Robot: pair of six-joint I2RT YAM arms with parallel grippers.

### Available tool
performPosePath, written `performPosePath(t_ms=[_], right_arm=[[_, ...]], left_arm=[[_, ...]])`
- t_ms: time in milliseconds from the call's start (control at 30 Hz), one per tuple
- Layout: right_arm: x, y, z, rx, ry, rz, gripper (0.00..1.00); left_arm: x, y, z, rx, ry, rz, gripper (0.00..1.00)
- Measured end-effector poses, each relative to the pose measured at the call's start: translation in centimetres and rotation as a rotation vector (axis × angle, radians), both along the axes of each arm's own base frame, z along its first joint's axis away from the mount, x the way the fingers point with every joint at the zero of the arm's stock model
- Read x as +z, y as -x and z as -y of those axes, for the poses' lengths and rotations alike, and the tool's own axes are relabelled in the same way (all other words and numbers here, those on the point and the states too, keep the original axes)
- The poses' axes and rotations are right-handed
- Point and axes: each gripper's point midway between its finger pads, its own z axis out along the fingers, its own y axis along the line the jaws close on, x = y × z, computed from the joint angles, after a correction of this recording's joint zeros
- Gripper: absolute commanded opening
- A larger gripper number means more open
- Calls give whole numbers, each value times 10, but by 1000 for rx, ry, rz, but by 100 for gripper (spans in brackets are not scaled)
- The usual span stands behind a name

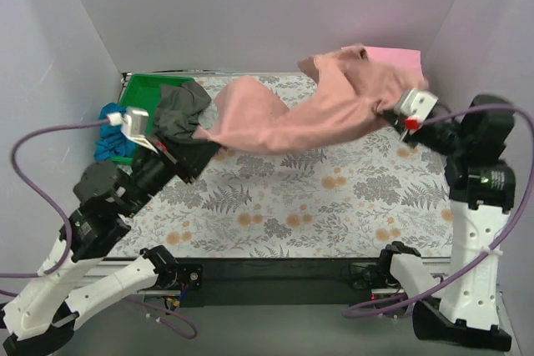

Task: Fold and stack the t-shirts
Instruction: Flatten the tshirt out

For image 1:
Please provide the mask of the dusty pink printed t-shirt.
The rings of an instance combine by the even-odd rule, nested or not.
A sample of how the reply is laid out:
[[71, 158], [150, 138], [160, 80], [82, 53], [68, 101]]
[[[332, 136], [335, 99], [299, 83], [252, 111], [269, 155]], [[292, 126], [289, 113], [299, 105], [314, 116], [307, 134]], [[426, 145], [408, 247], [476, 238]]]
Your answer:
[[299, 68], [316, 84], [303, 102], [290, 108], [259, 80], [238, 77], [215, 97], [214, 125], [194, 137], [259, 155], [347, 143], [382, 128], [380, 114], [404, 92], [428, 88], [423, 73], [370, 60], [362, 44], [310, 56]]

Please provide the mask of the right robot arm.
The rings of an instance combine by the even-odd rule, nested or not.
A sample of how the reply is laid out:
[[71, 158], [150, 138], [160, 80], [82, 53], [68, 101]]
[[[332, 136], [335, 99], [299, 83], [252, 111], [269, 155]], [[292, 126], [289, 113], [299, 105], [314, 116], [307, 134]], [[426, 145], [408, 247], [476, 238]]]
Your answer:
[[446, 159], [445, 176], [453, 213], [452, 283], [426, 277], [421, 256], [394, 242], [380, 254], [378, 279], [387, 287], [402, 285], [417, 299], [412, 326], [420, 340], [465, 348], [508, 352], [512, 338], [499, 324], [496, 277], [501, 255], [491, 243], [502, 232], [514, 207], [516, 178], [501, 159], [514, 127], [511, 105], [492, 95], [478, 95], [457, 122], [430, 123], [436, 96], [411, 90], [383, 113], [411, 146], [422, 144]]

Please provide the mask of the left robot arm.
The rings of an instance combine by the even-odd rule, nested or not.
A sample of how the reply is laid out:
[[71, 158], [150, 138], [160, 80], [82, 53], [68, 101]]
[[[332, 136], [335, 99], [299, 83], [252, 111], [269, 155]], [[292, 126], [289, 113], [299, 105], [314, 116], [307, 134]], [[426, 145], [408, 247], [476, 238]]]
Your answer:
[[163, 245], [144, 248], [126, 267], [80, 284], [130, 231], [126, 218], [134, 217], [172, 178], [195, 181], [219, 151], [217, 143], [207, 140], [157, 135], [150, 142], [155, 149], [139, 149], [131, 173], [110, 160], [84, 170], [73, 188], [79, 206], [68, 219], [71, 228], [61, 229], [38, 276], [1, 307], [1, 326], [9, 332], [3, 343], [6, 354], [50, 355], [96, 313], [130, 294], [185, 286], [183, 269]]

